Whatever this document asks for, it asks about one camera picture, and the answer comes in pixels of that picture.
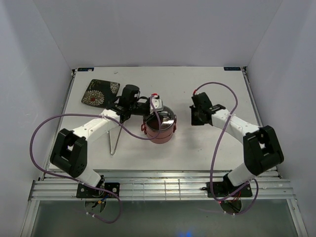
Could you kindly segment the grey lid with handle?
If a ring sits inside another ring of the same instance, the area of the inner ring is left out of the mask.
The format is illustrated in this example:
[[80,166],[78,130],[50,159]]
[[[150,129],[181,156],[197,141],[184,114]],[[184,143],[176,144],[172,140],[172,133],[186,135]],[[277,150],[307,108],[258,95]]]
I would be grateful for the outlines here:
[[146,134],[147,130],[153,132],[166,132],[172,129],[174,133],[177,129],[176,123],[176,114],[168,106],[164,106],[163,110],[158,112],[158,117],[155,114],[143,117],[141,131]]

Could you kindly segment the pink steel-lined bowl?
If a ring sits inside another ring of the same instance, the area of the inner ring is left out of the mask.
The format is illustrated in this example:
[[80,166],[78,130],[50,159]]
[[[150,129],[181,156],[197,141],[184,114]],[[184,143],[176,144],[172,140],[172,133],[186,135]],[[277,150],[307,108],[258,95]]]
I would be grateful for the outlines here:
[[163,122],[161,124],[160,130],[158,129],[158,123],[157,122],[143,122],[141,125],[141,131],[144,132],[144,134],[147,136],[150,134],[154,138],[156,137],[166,137],[169,135],[172,135],[175,133],[177,128],[177,125],[175,122]]
[[169,136],[166,136],[166,137],[156,137],[156,138],[154,138],[153,136],[148,134],[147,137],[150,138],[150,141],[152,143],[164,144],[164,143],[167,143],[172,138],[172,135],[169,135]]

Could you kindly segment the stainless steel tongs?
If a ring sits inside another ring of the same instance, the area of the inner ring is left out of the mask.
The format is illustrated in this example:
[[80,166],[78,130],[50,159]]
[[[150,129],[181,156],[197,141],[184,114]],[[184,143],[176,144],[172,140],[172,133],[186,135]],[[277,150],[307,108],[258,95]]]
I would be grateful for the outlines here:
[[114,128],[110,130],[107,135],[108,135],[108,143],[109,143],[109,153],[111,156],[114,156],[116,154],[118,144],[119,144],[119,139],[121,136],[122,128]]

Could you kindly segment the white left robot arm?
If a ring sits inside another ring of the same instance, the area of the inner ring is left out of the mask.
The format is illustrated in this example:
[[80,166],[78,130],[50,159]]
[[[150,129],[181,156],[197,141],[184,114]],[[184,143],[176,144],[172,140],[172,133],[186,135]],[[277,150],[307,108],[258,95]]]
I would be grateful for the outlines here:
[[93,197],[100,197],[105,186],[101,176],[88,162],[89,145],[110,130],[122,127],[132,115],[156,115],[162,108],[159,95],[152,94],[146,98],[139,94],[139,87],[128,84],[121,96],[109,102],[101,114],[90,115],[92,119],[89,122],[72,130],[63,128],[57,135],[50,156],[51,164],[87,185]]

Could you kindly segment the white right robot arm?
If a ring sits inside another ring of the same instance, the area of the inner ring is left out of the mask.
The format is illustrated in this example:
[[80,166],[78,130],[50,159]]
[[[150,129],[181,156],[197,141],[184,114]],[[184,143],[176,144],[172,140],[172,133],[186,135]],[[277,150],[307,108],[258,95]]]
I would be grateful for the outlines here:
[[224,193],[235,196],[241,185],[284,162],[275,130],[259,127],[232,115],[224,106],[213,105],[206,93],[194,94],[191,109],[193,126],[209,124],[221,129],[243,145],[243,162],[223,178]]

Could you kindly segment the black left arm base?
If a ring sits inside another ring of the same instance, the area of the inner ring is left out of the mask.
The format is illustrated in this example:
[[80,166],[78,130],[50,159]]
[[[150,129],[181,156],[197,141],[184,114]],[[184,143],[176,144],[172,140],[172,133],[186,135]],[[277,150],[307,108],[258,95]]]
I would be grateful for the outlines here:
[[98,189],[87,187],[84,184],[78,184],[76,198],[115,198],[112,194],[119,196],[120,183],[106,182]]

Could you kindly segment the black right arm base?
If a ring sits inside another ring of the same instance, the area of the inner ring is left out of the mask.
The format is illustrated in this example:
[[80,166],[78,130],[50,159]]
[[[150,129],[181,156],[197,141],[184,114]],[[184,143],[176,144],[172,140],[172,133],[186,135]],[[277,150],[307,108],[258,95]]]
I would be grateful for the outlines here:
[[[217,198],[223,198],[231,193],[234,193],[237,189],[239,189],[242,185],[239,185],[237,187],[231,186],[228,187],[224,184],[223,181],[221,182],[213,182],[213,192]],[[211,190],[210,190],[210,182],[205,183],[205,187],[201,188],[202,191],[207,191],[207,196],[209,198],[213,197]],[[247,184],[242,189],[240,189],[238,192],[236,192],[233,197],[240,197],[240,198],[249,198],[252,197],[252,190],[250,187],[250,184]]]

